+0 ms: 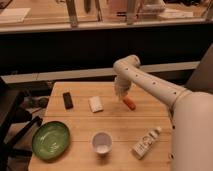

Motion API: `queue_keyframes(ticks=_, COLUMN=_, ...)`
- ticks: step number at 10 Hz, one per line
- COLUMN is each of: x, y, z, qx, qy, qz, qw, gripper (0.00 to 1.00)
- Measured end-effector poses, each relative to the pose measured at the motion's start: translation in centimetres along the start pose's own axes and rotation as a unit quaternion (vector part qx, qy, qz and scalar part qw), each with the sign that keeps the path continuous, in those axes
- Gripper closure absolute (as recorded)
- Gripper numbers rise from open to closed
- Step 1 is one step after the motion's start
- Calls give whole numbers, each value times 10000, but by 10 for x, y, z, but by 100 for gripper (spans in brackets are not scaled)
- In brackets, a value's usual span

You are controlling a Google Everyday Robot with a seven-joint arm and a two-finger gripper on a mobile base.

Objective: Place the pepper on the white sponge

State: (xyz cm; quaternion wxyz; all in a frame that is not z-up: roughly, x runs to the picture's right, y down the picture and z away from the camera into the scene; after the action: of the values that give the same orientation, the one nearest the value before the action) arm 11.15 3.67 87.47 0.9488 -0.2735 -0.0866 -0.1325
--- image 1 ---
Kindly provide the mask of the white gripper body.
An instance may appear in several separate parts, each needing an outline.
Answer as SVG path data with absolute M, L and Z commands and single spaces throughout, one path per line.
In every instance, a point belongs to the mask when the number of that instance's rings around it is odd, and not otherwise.
M 115 89 L 115 94 L 119 100 L 123 99 L 128 94 L 130 87 L 131 87 L 131 82 L 129 80 L 126 80 L 120 76 L 115 77 L 114 89 Z

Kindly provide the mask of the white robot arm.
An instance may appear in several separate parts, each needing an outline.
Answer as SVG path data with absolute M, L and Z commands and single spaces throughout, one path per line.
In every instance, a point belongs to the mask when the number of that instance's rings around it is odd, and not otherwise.
M 213 171 L 213 94 L 191 91 L 140 70 L 136 55 L 117 60 L 113 69 L 119 99 L 134 83 L 170 109 L 171 171 Z

